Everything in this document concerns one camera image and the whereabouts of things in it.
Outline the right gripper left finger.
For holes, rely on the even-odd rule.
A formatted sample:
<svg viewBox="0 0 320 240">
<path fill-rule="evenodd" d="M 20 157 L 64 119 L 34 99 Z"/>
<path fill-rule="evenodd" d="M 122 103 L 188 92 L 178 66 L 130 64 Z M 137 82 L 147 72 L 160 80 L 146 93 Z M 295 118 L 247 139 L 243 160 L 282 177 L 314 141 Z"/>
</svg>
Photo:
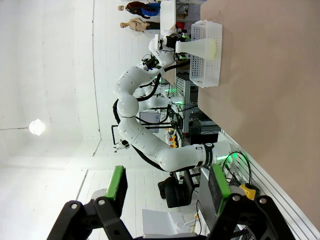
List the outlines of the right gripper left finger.
<svg viewBox="0 0 320 240">
<path fill-rule="evenodd" d="M 105 194 L 85 205 L 77 200 L 65 203 L 47 238 L 87 240 L 94 229 L 103 229 L 109 240 L 132 240 L 121 220 L 127 189 L 126 169 L 118 165 Z"/>
</svg>

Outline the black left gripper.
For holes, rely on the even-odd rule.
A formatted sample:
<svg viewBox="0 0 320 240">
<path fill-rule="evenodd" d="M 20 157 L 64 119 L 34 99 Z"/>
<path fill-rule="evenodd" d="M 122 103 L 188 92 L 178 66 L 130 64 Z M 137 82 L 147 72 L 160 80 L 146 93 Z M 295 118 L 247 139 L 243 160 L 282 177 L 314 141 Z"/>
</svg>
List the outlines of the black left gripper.
<svg viewBox="0 0 320 240">
<path fill-rule="evenodd" d="M 171 35 L 167 35 L 166 36 L 166 47 L 167 48 L 171 48 L 171 49 L 175 49 L 176 48 L 176 42 L 179 40 L 190 40 L 190 36 L 186 35 L 186 34 L 171 34 Z M 188 53 L 184 53 L 184 52 L 175 52 L 175 59 L 176 60 L 187 60 L 190 58 L 190 55 Z"/>
</svg>

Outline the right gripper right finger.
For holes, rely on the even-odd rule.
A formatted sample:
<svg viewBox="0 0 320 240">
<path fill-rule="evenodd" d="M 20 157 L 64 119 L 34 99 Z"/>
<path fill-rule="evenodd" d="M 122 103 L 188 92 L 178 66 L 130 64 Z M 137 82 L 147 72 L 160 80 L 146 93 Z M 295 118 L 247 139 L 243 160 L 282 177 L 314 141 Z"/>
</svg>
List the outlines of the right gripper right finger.
<svg viewBox="0 0 320 240">
<path fill-rule="evenodd" d="M 270 196 L 261 195 L 251 200 L 240 193 L 233 193 L 217 163 L 209 169 L 208 187 L 216 212 L 208 240 L 232 240 L 247 233 L 254 240 L 295 238 Z"/>
</svg>

